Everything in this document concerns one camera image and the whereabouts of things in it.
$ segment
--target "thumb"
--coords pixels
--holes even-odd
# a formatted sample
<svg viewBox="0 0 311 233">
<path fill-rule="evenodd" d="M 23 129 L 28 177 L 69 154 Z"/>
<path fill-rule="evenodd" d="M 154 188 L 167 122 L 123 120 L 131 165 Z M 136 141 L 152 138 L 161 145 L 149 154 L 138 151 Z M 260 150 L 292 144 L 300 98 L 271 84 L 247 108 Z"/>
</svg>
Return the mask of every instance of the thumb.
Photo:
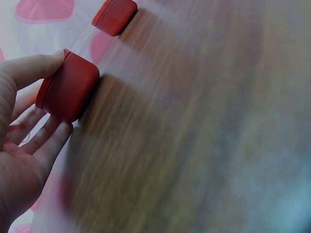
<svg viewBox="0 0 311 233">
<path fill-rule="evenodd" d="M 64 62 L 64 52 L 32 55 L 0 63 L 0 77 L 9 79 L 17 90 L 55 73 Z"/>
</svg>

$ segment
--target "hand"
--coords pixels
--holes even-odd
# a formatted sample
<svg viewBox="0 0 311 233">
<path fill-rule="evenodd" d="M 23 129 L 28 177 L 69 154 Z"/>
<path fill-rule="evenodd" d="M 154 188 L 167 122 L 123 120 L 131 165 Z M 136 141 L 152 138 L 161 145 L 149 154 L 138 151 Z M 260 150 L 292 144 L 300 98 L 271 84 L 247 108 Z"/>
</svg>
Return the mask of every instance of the hand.
<svg viewBox="0 0 311 233">
<path fill-rule="evenodd" d="M 0 232 L 34 204 L 72 126 L 49 117 L 39 132 L 20 146 L 45 112 L 35 107 L 39 85 L 55 73 L 63 52 L 0 62 Z"/>
</svg>

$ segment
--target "finger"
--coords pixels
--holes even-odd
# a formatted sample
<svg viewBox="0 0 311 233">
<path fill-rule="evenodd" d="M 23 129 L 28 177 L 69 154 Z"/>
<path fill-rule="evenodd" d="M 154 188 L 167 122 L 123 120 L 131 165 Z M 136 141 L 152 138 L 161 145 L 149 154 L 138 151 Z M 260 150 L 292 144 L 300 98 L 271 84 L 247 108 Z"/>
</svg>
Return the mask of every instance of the finger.
<svg viewBox="0 0 311 233">
<path fill-rule="evenodd" d="M 38 81 L 17 94 L 16 103 L 11 117 L 11 122 L 15 121 L 22 113 L 30 108 L 34 103 L 42 82 Z"/>
<path fill-rule="evenodd" d="M 61 121 L 50 116 L 44 126 L 33 136 L 33 138 L 21 146 L 27 154 L 34 154 L 55 132 Z"/>
<path fill-rule="evenodd" d="M 53 164 L 72 132 L 72 125 L 61 123 L 48 141 L 34 153 L 34 157 L 50 173 Z"/>
<path fill-rule="evenodd" d="M 32 55 L 0 63 L 0 76 L 9 77 L 17 90 L 55 73 L 64 62 L 63 51 L 54 55 Z"/>
<path fill-rule="evenodd" d="M 31 106 L 23 116 L 17 119 L 16 123 L 10 125 L 6 142 L 19 145 L 45 114 L 35 105 Z"/>
</svg>

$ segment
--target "wood grain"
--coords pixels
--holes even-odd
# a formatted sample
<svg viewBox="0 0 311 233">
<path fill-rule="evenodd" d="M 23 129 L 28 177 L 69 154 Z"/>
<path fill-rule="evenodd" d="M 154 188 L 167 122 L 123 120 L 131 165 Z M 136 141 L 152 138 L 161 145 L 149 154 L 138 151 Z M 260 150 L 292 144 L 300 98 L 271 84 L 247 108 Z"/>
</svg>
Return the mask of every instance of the wood grain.
<svg viewBox="0 0 311 233">
<path fill-rule="evenodd" d="M 309 232 L 311 1 L 139 4 L 70 142 L 80 232 Z"/>
</svg>

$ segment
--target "pink heart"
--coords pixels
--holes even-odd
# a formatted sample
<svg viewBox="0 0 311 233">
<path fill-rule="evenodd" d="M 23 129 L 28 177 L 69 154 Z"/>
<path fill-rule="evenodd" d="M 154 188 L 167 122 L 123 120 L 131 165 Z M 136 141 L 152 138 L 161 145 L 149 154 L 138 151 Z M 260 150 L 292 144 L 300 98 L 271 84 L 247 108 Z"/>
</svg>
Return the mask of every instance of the pink heart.
<svg viewBox="0 0 311 233">
<path fill-rule="evenodd" d="M 1 47 L 0 47 L 0 61 L 4 61 L 4 60 L 5 60 L 5 58 L 4 58 L 2 49 L 1 49 Z"/>
<path fill-rule="evenodd" d="M 20 0 L 15 17 L 30 24 L 57 22 L 68 19 L 74 0 Z"/>
<path fill-rule="evenodd" d="M 31 224 L 24 224 L 13 230 L 14 233 L 31 233 Z"/>
<path fill-rule="evenodd" d="M 104 53 L 106 52 L 112 37 L 108 34 L 99 31 L 91 40 L 90 54 L 94 64 L 98 64 Z"/>
</svg>

